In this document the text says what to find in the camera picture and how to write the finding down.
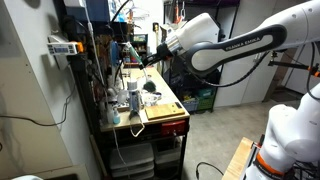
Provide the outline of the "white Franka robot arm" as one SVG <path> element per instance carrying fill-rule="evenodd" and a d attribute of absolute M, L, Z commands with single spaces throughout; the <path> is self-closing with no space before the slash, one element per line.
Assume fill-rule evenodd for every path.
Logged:
<path fill-rule="evenodd" d="M 183 55 L 186 69 L 203 78 L 218 67 L 258 53 L 267 55 L 320 39 L 320 0 L 308 0 L 265 19 L 255 29 L 217 42 L 213 18 L 202 13 L 169 33 L 154 54 L 142 60 L 144 67 Z M 320 159 L 320 84 L 307 87 L 300 105 L 284 104 L 269 110 L 264 141 L 245 169 L 246 180 L 287 180 L 296 162 Z"/>

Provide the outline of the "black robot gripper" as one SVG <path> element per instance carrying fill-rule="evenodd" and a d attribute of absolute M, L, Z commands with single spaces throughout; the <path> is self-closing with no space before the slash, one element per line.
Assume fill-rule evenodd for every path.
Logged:
<path fill-rule="evenodd" d="M 155 54 L 142 59 L 142 63 L 145 67 L 153 65 L 161 60 L 169 60 L 173 57 L 172 52 L 168 49 L 168 46 L 165 43 L 160 44 L 156 50 L 157 52 Z"/>

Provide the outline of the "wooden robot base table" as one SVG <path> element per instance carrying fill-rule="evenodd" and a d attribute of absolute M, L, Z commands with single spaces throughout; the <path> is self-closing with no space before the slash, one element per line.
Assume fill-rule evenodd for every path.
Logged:
<path fill-rule="evenodd" d="M 221 180 L 239 180 L 249 157 L 253 141 L 243 137 Z"/>

